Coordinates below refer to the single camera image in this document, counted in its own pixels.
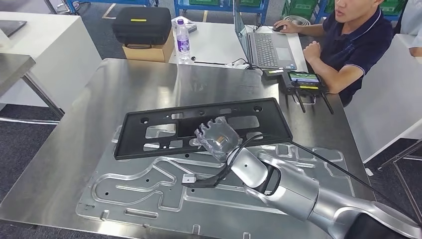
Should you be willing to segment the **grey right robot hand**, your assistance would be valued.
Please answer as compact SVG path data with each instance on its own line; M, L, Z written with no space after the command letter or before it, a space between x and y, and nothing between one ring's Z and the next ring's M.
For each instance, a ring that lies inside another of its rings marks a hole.
M201 123L194 134L194 145L202 146L220 162L226 162L228 154L243 141L225 117L216 117L206 124Z

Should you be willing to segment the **person's left hand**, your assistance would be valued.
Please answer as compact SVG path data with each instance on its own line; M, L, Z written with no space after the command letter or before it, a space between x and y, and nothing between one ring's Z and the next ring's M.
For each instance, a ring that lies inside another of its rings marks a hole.
M311 42L303 49L303 55L308 63L320 61L321 47L317 41Z

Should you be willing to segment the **person's right hand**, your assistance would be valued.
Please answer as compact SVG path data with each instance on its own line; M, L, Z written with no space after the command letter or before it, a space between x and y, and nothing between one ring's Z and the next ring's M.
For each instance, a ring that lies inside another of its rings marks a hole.
M300 33L302 30L300 25L296 25L295 23L289 20L282 20L281 25L281 33Z

